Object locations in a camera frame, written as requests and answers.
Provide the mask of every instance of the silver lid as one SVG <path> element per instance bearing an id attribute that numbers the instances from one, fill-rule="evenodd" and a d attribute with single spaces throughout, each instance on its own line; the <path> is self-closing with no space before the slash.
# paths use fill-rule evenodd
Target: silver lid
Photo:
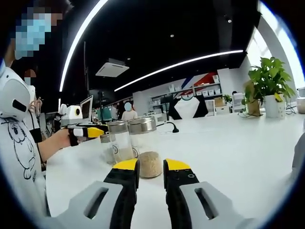
<path id="1" fill-rule="evenodd" d="M 131 135 L 155 131 L 157 129 L 156 120 L 153 116 L 133 119 L 128 121 L 128 129 Z"/>
<path id="2" fill-rule="evenodd" d="M 127 121 L 114 121 L 108 123 L 110 134 L 120 134 L 128 131 Z"/>
<path id="3" fill-rule="evenodd" d="M 110 137 L 109 137 L 109 135 L 101 135 L 100 138 L 101 138 L 101 142 L 102 142 L 102 143 L 108 143 L 108 142 L 110 142 Z"/>

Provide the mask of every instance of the white table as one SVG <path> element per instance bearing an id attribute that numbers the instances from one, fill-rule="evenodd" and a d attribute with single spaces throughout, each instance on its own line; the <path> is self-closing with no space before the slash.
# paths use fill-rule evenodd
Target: white table
<path id="1" fill-rule="evenodd" d="M 268 217 L 290 187 L 294 146 L 303 132 L 305 115 L 285 120 L 241 118 L 236 113 L 175 121 L 158 127 L 161 159 L 189 164 L 199 181 L 227 195 L 246 218 Z M 47 198 L 52 216 L 68 208 L 69 200 L 111 167 L 101 158 L 99 139 L 61 150 L 47 165 Z M 168 229 L 163 175 L 140 179 L 132 229 Z"/>

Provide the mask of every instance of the ceiling vent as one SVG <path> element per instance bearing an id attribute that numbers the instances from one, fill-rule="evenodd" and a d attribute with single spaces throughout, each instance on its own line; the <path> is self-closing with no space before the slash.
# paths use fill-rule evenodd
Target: ceiling vent
<path id="1" fill-rule="evenodd" d="M 106 77 L 118 77 L 124 71 L 128 70 L 129 67 L 124 65 L 124 62 L 109 59 L 100 70 L 95 74 L 96 76 Z"/>

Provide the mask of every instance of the glass jar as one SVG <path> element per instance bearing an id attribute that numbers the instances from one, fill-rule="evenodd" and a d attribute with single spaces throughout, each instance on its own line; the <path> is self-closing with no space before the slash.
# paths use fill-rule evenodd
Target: glass jar
<path id="1" fill-rule="evenodd" d="M 109 165 L 115 164 L 115 159 L 113 156 L 112 146 L 110 142 L 110 136 L 109 135 L 101 135 L 101 144 L 102 144 L 102 151 L 103 156 L 105 158 L 105 161 Z"/>
<path id="2" fill-rule="evenodd" d="M 153 116 L 128 121 L 132 150 L 140 161 L 140 177 L 153 178 L 162 173 L 158 153 L 158 132 Z"/>
<path id="3" fill-rule="evenodd" d="M 118 163 L 133 159 L 127 121 L 109 122 L 108 129 L 115 161 Z"/>

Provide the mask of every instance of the cartoon print on shirt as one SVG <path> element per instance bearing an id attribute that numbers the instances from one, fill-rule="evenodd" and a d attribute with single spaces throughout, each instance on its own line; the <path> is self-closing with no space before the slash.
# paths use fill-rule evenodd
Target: cartoon print on shirt
<path id="1" fill-rule="evenodd" d="M 8 124 L 8 133 L 14 144 L 14 151 L 19 164 L 24 168 L 23 177 L 28 180 L 31 178 L 31 171 L 35 165 L 35 151 L 33 144 L 25 134 L 25 131 L 19 125 L 18 121 L 13 118 L 5 118 L 5 122 L 1 124 Z"/>

